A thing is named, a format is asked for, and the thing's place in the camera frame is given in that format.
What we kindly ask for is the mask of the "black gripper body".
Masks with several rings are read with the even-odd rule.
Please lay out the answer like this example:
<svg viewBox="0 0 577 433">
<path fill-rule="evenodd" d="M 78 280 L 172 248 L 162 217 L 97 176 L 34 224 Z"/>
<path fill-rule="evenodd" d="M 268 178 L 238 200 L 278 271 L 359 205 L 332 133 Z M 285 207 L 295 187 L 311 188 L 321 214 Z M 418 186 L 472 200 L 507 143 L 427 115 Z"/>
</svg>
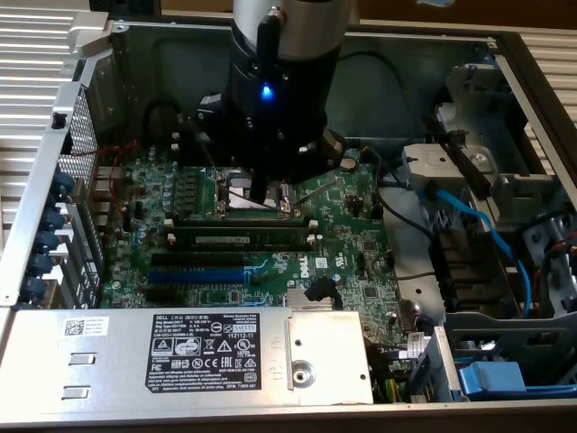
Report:
<svg viewBox="0 0 577 433">
<path fill-rule="evenodd" d="M 230 63 L 223 95 L 226 141 L 244 168 L 278 170 L 321 137 L 336 57 L 280 60 L 267 77 L 254 63 L 245 57 Z"/>
</svg>

